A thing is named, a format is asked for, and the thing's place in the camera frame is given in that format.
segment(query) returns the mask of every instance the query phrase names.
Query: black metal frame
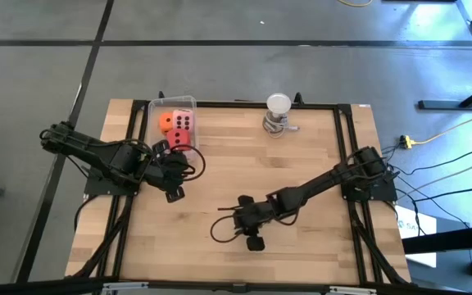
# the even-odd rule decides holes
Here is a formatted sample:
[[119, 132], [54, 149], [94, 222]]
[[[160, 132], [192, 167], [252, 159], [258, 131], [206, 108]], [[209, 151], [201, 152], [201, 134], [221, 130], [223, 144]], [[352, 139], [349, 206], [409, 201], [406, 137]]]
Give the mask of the black metal frame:
[[[131, 109], [131, 114], [129, 118], [129, 127], [127, 128], [127, 136], [132, 135], [134, 129], [134, 122], [136, 120], [136, 115], [140, 108], [143, 108], [143, 122], [142, 127], [140, 128], [140, 133], [138, 138], [144, 138], [145, 131], [147, 128], [147, 118], [148, 118], [148, 103], [149, 101], [133, 101], [133, 106]], [[266, 109], [267, 106], [264, 102], [198, 102], [197, 107], [220, 107], [220, 108], [259, 108], [259, 109]], [[347, 156], [347, 151], [345, 148], [345, 139], [343, 135], [343, 127], [342, 127], [342, 115], [345, 116], [347, 122], [347, 131], [349, 133], [349, 140], [351, 142], [352, 150], [357, 150], [357, 141], [356, 141], [356, 131], [354, 128], [354, 121], [352, 118], [352, 110], [351, 105], [349, 104], [305, 104], [302, 100], [302, 96], [300, 93], [297, 93], [295, 103], [293, 104], [292, 109], [309, 109], [309, 110], [327, 110], [332, 111], [334, 115], [334, 124], [336, 128], [336, 136], [338, 142], [338, 150], [340, 153], [340, 158], [342, 161], [345, 160]], [[129, 208], [127, 211], [130, 213], [130, 209], [132, 206], [132, 200], [134, 196], [127, 196], [125, 205]], [[107, 221], [107, 228], [109, 228], [109, 224], [113, 224], [114, 220], [116, 219], [116, 214], [119, 205], [119, 196], [115, 196], [111, 203], [111, 209]], [[362, 204], [362, 210], [364, 213], [364, 222], [365, 226], [368, 230], [369, 235], [372, 236], [374, 239], [374, 231], [372, 225], [372, 219], [370, 218], [370, 210], [369, 206], [366, 202]], [[356, 203], [354, 201], [347, 201], [347, 207], [349, 210], [349, 214], [351, 215], [352, 211], [355, 210]], [[8, 292], [9, 290], [17, 290], [16, 293], [23, 292], [27, 294], [34, 294], [34, 293], [47, 293], [54, 290], [63, 290], [63, 292], [69, 293], [71, 290], [79, 290], [79, 288], [83, 288], [86, 292], [93, 292], [98, 293], [99, 290], [104, 288], [105, 283], [117, 283], [119, 282], [119, 274], [120, 274], [120, 265], [121, 265], [121, 257], [123, 255], [123, 251], [125, 250], [125, 243], [126, 243], [126, 234], [127, 234], [127, 226], [125, 226], [120, 234], [120, 238], [118, 240], [118, 246], [116, 249], [116, 259], [114, 261], [113, 271], [111, 277], [106, 276], [99, 276], [104, 274], [104, 265], [106, 263], [106, 258], [101, 261], [100, 266], [98, 267], [98, 277], [97, 278], [88, 278], [88, 285], [84, 284], [85, 279], [80, 278], [69, 278], [64, 280], [54, 280], [54, 281], [45, 281], [45, 282], [37, 282], [32, 283], [34, 286], [37, 286], [32, 292], [30, 289], [26, 289], [26, 284], [24, 282], [18, 282], [18, 284], [4, 284], [0, 285], [0, 292], [5, 291]], [[352, 285], [352, 286], [339, 286], [339, 287], [356, 287], [356, 288], [376, 288], [376, 289], [383, 289], [384, 293], [386, 294], [402, 294], [402, 293], [409, 293], [409, 294], [454, 294], [445, 291], [438, 291], [438, 290], [431, 290], [425, 288], [418, 288], [414, 286], [396, 286], [391, 284], [383, 284], [381, 271], [379, 265], [377, 264], [376, 260], [372, 259], [373, 270], [374, 270], [374, 282], [370, 282], [367, 280], [366, 272], [365, 272], [365, 262], [363, 260], [362, 255], [362, 246], [361, 240], [357, 232], [352, 228], [352, 240], [354, 245], [354, 251], [356, 255], [356, 266], [358, 271], [358, 279], [359, 285]], [[29, 264], [23, 265], [21, 267], [21, 271], [24, 273], [29, 273], [30, 269]], [[334, 286], [330, 286], [327, 284], [254, 284], [254, 283], [223, 283], [223, 282], [181, 282], [181, 281], [148, 281], [147, 284], [144, 284], [144, 288], [183, 288], [183, 289], [204, 289], [204, 290], [226, 290], [234, 293], [246, 293], [250, 291], [282, 291], [282, 292], [318, 292], [318, 293], [327, 293], [333, 288]]]
[[[103, 35], [107, 28], [108, 21], [110, 19], [111, 11], [114, 5], [114, 0], [107, 0], [106, 6], [104, 8], [102, 19], [98, 26], [98, 31], [94, 39], [0, 39], [0, 47], [91, 47], [90, 54], [86, 66], [84, 68], [84, 73], [81, 79], [80, 88], [75, 96], [74, 106], [69, 115], [69, 122], [72, 125], [76, 125], [81, 108], [83, 106], [84, 98], [89, 87], [89, 81], [91, 79], [94, 65], [96, 63], [98, 52], [100, 47], [151, 47], [151, 46], [313, 46], [313, 47], [366, 47], [366, 48], [472, 48], [472, 41], [368, 41], [368, 40], [103, 40]], [[461, 14], [466, 18], [465, 8], [461, 1], [457, 1], [456, 5], [459, 7]], [[293, 108], [298, 109], [329, 109], [333, 110], [334, 114], [336, 112], [343, 111], [343, 109], [337, 109], [336, 105], [316, 105], [316, 104], [304, 104], [299, 98], [297, 104]], [[257, 104], [253, 102], [241, 103], [241, 102], [222, 102], [223, 105], [220, 105], [219, 102], [201, 102], [201, 105], [204, 107], [256, 107]], [[354, 126], [352, 125], [352, 118], [347, 115], [347, 124], [349, 128], [350, 139], [356, 141], [356, 137], [352, 136], [354, 134]], [[337, 132], [342, 130], [341, 121], [336, 119], [335, 124], [337, 126]], [[344, 151], [344, 140], [343, 134], [338, 136], [338, 145], [342, 152]], [[357, 148], [357, 144], [352, 141], [353, 149]], [[34, 259], [36, 252], [39, 248], [39, 243], [43, 236], [43, 231], [47, 224], [48, 215], [52, 207], [53, 198], [57, 190], [57, 185], [61, 178], [61, 172], [65, 164], [65, 158], [63, 156], [57, 156], [52, 162], [51, 169], [48, 173], [47, 181], [43, 187], [41, 193], [38, 210], [33, 218], [33, 223], [31, 225], [30, 231], [27, 234], [25, 239], [25, 244], [23, 245], [22, 257], [19, 259], [16, 264], [15, 277], [18, 283], [24, 283], [28, 281], [30, 276], [30, 271], [34, 264]], [[110, 219], [107, 222], [107, 228], [110, 229], [113, 225], [113, 220], [117, 215], [117, 207], [119, 205], [119, 196], [114, 196], [112, 199], [111, 211], [109, 212]], [[362, 211], [364, 217], [367, 221], [370, 220], [370, 210], [368, 204], [362, 204]], [[367, 222], [366, 227], [370, 233], [372, 233], [372, 227], [370, 222]], [[358, 260], [358, 270], [359, 278], [361, 281], [366, 281], [365, 278], [365, 265], [363, 265], [363, 256], [361, 252], [356, 252], [356, 256], [360, 259]], [[101, 261], [100, 266], [98, 267], [98, 273], [104, 272], [104, 265], [106, 263], [107, 256], [104, 260]], [[379, 270], [376, 270], [374, 265], [374, 275], [375, 280], [379, 281]], [[160, 286], [165, 286], [167, 282], [160, 283]], [[225, 284], [213, 283], [213, 286], [221, 286]], [[262, 287], [259, 284], [249, 284], [256, 286], [258, 290], [265, 290], [268, 287]], [[296, 288], [299, 290], [306, 291], [316, 291], [321, 292], [321, 286], [317, 288]], [[285, 290], [291, 290], [292, 285], [285, 287]]]

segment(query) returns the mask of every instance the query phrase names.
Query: wooden tabletop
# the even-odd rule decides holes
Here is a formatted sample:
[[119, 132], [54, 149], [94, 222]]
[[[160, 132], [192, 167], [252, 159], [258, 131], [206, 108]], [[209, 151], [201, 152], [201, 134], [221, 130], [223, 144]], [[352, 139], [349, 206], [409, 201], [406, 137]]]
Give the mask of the wooden tabletop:
[[[101, 140], [125, 137], [132, 100], [110, 101]], [[353, 105], [360, 147], [379, 149], [368, 105]], [[167, 203], [162, 191], [142, 186], [134, 199], [120, 277], [122, 279], [231, 281], [293, 284], [358, 284], [347, 204], [340, 187], [312, 198], [294, 226], [272, 222], [261, 229], [265, 251], [249, 252], [245, 238], [216, 243], [209, 229], [238, 204], [240, 195], [257, 202], [278, 188], [303, 184], [340, 161], [334, 117], [326, 110], [291, 110], [289, 121], [300, 126], [282, 138], [270, 138], [261, 127], [263, 109], [197, 109], [200, 150], [205, 174], [184, 184], [186, 197]], [[347, 153], [347, 125], [342, 118]], [[193, 163], [199, 168], [200, 161]], [[111, 196], [100, 196], [81, 212], [66, 274], [79, 270], [102, 241]], [[386, 204], [370, 205], [377, 244], [388, 261], [409, 279], [397, 221]], [[233, 234], [231, 220], [216, 227], [215, 236]], [[111, 273], [116, 246], [107, 263]], [[364, 257], [373, 279], [369, 252]]]

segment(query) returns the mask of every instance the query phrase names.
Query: black cable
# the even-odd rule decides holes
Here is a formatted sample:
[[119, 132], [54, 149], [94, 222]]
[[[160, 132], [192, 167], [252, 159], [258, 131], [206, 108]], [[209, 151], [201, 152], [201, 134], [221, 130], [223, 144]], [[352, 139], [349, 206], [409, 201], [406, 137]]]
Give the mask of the black cable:
[[469, 226], [467, 225], [467, 223], [465, 221], [463, 221], [460, 217], [458, 216], [455, 216], [449, 212], [447, 212], [447, 210], [443, 209], [440, 205], [438, 205], [438, 203], [434, 200], [431, 200], [431, 202], [434, 203], [434, 205], [436, 205], [438, 208], [440, 208], [440, 210], [444, 211], [447, 215], [449, 215], [450, 217], [453, 217], [455, 219], [457, 219], [458, 221], [460, 221], [467, 229], [469, 228]]
[[[399, 188], [395, 188], [398, 192], [406, 194], [406, 192], [402, 191]], [[416, 225], [418, 226], [418, 236], [420, 236], [420, 232], [424, 235], [427, 235], [424, 230], [422, 229], [422, 226], [420, 225], [420, 218], [418, 217], [418, 206], [416, 205], [416, 201], [411, 195], [407, 194], [407, 196], [410, 198], [411, 203], [413, 204], [413, 207], [415, 208], [415, 222]]]
[[81, 213], [81, 210], [83, 210], [83, 208], [87, 206], [87, 204], [89, 204], [96, 197], [97, 195], [89, 195], [88, 198], [83, 203], [81, 203], [81, 205], [79, 205], [78, 210], [75, 212], [74, 216], [74, 231], [76, 231], [76, 229], [78, 228], [79, 214]]
[[72, 159], [70, 156], [66, 156], [66, 158], [69, 159], [69, 160], [72, 162], [72, 164], [74, 164], [74, 166], [75, 166], [76, 168], [78, 168], [79, 172], [81, 172], [81, 174], [82, 174], [86, 179], [89, 177], [89, 176], [83, 171], [83, 169], [81, 169], [81, 166], [79, 166], [78, 163], [76, 163], [76, 162], [74, 161], [74, 159]]
[[394, 152], [397, 150], [397, 148], [398, 148], [398, 146], [396, 146], [395, 148], [392, 149], [391, 156], [385, 161], [385, 165], [387, 165], [389, 163], [389, 161], [391, 161], [391, 159], [394, 156]]
[[416, 169], [414, 169], [411, 173], [407, 173], [407, 172], [405, 172], [403, 169], [401, 169], [401, 168], [399, 168], [399, 167], [396, 167], [395, 165], [391, 165], [391, 166], [394, 167], [394, 168], [396, 168], [396, 169], [398, 169], [398, 170], [400, 170], [400, 171], [401, 171], [403, 174], [405, 174], [405, 175], [413, 175], [413, 173], [415, 173], [415, 172], [418, 171], [418, 170], [427, 170], [427, 169], [432, 169], [432, 168], [436, 168], [436, 167], [439, 167], [439, 166], [443, 166], [443, 165], [446, 165], [446, 164], [450, 164], [450, 163], [453, 163], [454, 161], [460, 160], [460, 159], [463, 158], [463, 157], [469, 156], [470, 154], [472, 154], [472, 151], [471, 151], [471, 152], [467, 152], [467, 153], [463, 154], [462, 156], [457, 157], [456, 159], [453, 159], [453, 160], [450, 160], [450, 161], [445, 161], [445, 162], [440, 163], [440, 164], [437, 164], [437, 165], [416, 168]]
[[102, 259], [108, 248], [110, 248], [112, 242], [116, 239], [116, 235], [125, 227], [125, 219], [129, 210], [131, 210], [130, 207], [123, 207], [123, 211], [121, 212], [120, 217], [116, 220], [114, 226], [112, 226], [111, 231], [105, 235], [103, 241], [99, 244], [94, 254], [85, 262], [81, 270], [73, 275], [74, 277], [88, 278], [92, 274], [98, 262]]
[[394, 214], [396, 215], [397, 217], [397, 221], [398, 221], [398, 211], [397, 211], [397, 208], [394, 207], [394, 205], [390, 202], [390, 201], [383, 201], [385, 204], [387, 204], [387, 206], [391, 207], [391, 209], [394, 211]]
[[187, 170], [183, 171], [181, 173], [182, 176], [194, 175], [196, 173], [196, 168], [194, 168], [194, 166], [187, 164], [187, 168], [190, 168], [191, 170], [190, 171], [187, 171]]
[[400, 146], [402, 145], [402, 143], [398, 143], [396, 145], [393, 145], [391, 147], [384, 147], [381, 149], [382, 153], [384, 153], [385, 150], [389, 150], [389, 149], [394, 149], [394, 148], [399, 148]]
[[170, 148], [170, 151], [172, 152], [173, 150], [175, 150], [176, 148], [190, 148], [192, 149], [193, 151], [195, 151], [199, 156], [200, 158], [202, 159], [202, 170], [200, 171], [200, 173], [198, 173], [197, 175], [194, 175], [192, 177], [188, 177], [186, 179], [184, 179], [184, 181], [191, 181], [191, 180], [195, 180], [195, 179], [198, 179], [200, 178], [200, 176], [203, 175], [203, 172], [205, 172], [205, 169], [207, 167], [207, 164], [205, 162], [205, 157], [202, 155], [202, 153], [195, 147], [193, 147], [192, 145], [189, 145], [189, 144], [177, 144], [173, 147]]
[[461, 189], [461, 190], [457, 190], [457, 191], [453, 191], [453, 192], [449, 192], [449, 193], [440, 193], [439, 195], [436, 195], [436, 196], [425, 197], [425, 198], [422, 198], [422, 199], [418, 199], [418, 200], [416, 200], [416, 202], [428, 201], [428, 200], [433, 200], [437, 197], [444, 197], [444, 196], [448, 196], [448, 195], [452, 195], [452, 194], [456, 194], [456, 193], [467, 193], [467, 192], [472, 192], [472, 188]]
[[214, 230], [214, 227], [218, 224], [218, 222], [222, 221], [222, 220], [225, 220], [227, 218], [232, 218], [233, 216], [232, 215], [229, 215], [229, 216], [223, 216], [221, 218], [219, 218], [218, 220], [214, 221], [214, 223], [211, 225], [211, 238], [215, 241], [217, 241], [218, 243], [229, 243], [229, 242], [232, 242], [234, 241], [237, 237], [239, 237], [243, 231], [242, 230], [239, 230], [237, 231], [234, 236], [230, 239], [227, 239], [227, 240], [220, 240], [220, 239], [217, 239], [214, 234], [212, 233], [212, 231]]
[[300, 203], [296, 207], [296, 213], [294, 213], [294, 218], [291, 222], [284, 222], [278, 216], [273, 216], [273, 219], [278, 222], [281, 225], [285, 226], [291, 226], [296, 223], [296, 220], [298, 219], [298, 216], [300, 215], [300, 209], [302, 208], [302, 203], [303, 203], [303, 198], [300, 198]]
[[[421, 194], [422, 196], [424, 197], [429, 197], [427, 196], [425, 193], [422, 193], [421, 191], [419, 191], [418, 189], [416, 189], [415, 187], [413, 187], [411, 184], [409, 184], [408, 182], [406, 182], [402, 177], [400, 176], [397, 176], [401, 181], [403, 181], [405, 184], [407, 184], [410, 188], [414, 189], [417, 193]], [[460, 217], [458, 216], [455, 216], [453, 215], [452, 213], [449, 213], [447, 210], [443, 209], [440, 205], [438, 205], [438, 203], [436, 203], [434, 200], [431, 200], [431, 202], [434, 203], [434, 205], [436, 205], [440, 210], [444, 211], [446, 214], [448, 214], [449, 216], [459, 220], [467, 229], [469, 228], [469, 226], [467, 225], [467, 223], [465, 221], [463, 221]]]

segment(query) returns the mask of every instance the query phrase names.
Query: clear plastic container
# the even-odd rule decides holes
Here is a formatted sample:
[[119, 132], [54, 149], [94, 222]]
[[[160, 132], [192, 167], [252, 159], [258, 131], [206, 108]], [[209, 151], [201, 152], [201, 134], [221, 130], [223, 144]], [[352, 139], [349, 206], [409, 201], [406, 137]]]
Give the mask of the clear plastic container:
[[[166, 139], [159, 126], [160, 116], [166, 112], [175, 110], [188, 110], [193, 112], [193, 128], [189, 130], [191, 145], [199, 150], [199, 136], [197, 133], [196, 99], [192, 96], [176, 98], [154, 99], [148, 104], [148, 138], [147, 143], [152, 146], [160, 140]], [[193, 150], [184, 151], [189, 161], [196, 158], [197, 153]]]

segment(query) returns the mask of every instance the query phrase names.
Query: concrete floor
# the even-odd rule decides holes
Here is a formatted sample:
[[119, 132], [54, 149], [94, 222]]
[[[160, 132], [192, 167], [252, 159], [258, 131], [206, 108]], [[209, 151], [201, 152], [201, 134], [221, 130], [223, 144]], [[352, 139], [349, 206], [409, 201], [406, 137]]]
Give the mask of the concrete floor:
[[[0, 0], [0, 39], [93, 39], [105, 2]], [[472, 2], [465, 5], [472, 16]], [[379, 0], [362, 9], [321, 0], [122, 0], [114, 5], [105, 39], [472, 40], [455, 4]], [[0, 48], [0, 186], [7, 190], [0, 197], [0, 284], [11, 280], [52, 164], [39, 146], [39, 131], [68, 116], [88, 54], [89, 48]], [[159, 90], [225, 101], [265, 101], [270, 93], [299, 91], [307, 102], [368, 103], [385, 147], [401, 134], [428, 138], [472, 117], [415, 109], [420, 99], [472, 94], [472, 49], [101, 48], [76, 129], [98, 137], [110, 98], [151, 99]], [[392, 162], [412, 170], [470, 150], [472, 123], [398, 151]], [[406, 179], [420, 185], [470, 164], [472, 156]], [[63, 276], [83, 186], [77, 170], [66, 165], [31, 279]], [[472, 171], [424, 193], [468, 187]], [[472, 225], [472, 193], [438, 203]], [[451, 219], [428, 202], [420, 211]]]

